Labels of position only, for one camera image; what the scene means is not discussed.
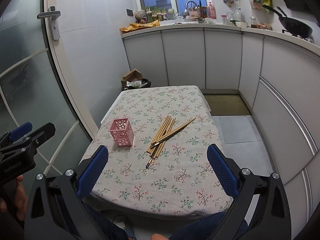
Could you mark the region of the person's left hand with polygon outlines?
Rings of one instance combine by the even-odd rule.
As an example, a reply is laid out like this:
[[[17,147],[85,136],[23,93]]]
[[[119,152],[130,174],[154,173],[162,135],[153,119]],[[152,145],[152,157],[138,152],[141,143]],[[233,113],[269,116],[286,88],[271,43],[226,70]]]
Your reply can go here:
[[[27,205],[28,205],[28,196],[25,193],[24,186],[22,184],[23,176],[20,175],[16,178],[16,189],[15,189],[15,195],[14,195],[14,204],[17,208],[17,218],[20,221],[25,220],[25,215],[27,211]]]

